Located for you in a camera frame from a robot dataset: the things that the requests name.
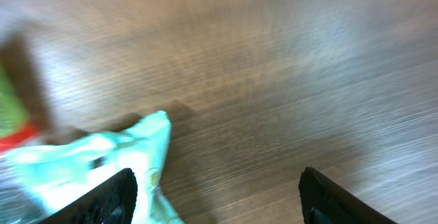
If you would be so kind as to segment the green snack bag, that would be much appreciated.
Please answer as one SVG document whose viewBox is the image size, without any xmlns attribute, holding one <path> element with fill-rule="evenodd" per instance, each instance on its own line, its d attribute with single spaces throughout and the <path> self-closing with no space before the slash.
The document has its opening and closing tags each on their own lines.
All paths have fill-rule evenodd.
<svg viewBox="0 0 438 224">
<path fill-rule="evenodd" d="M 1 66 L 1 152 L 38 137 L 38 130 Z"/>
</svg>

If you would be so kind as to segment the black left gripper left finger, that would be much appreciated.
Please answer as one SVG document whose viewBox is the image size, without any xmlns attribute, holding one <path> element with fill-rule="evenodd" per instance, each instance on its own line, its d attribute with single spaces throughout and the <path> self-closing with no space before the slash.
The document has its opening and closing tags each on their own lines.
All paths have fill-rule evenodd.
<svg viewBox="0 0 438 224">
<path fill-rule="evenodd" d="M 38 224 L 130 224 L 137 196 L 134 172 L 125 168 Z"/>
</svg>

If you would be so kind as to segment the light teal tissue packet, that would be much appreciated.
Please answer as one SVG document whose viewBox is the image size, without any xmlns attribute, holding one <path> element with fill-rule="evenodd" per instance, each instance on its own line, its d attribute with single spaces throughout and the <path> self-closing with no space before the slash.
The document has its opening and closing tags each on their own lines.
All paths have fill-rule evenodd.
<svg viewBox="0 0 438 224">
<path fill-rule="evenodd" d="M 131 223 L 180 223 L 159 186 L 170 131 L 168 115 L 157 111 L 119 132 L 7 151 L 1 156 L 1 222 L 39 223 L 130 168 L 138 184 Z"/>
</svg>

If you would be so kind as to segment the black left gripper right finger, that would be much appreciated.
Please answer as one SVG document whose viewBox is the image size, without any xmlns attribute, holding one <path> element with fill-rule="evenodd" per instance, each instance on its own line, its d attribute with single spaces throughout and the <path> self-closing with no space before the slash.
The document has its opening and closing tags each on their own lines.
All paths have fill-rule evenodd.
<svg viewBox="0 0 438 224">
<path fill-rule="evenodd" d="M 298 184 L 305 224 L 396 224 L 313 167 Z"/>
</svg>

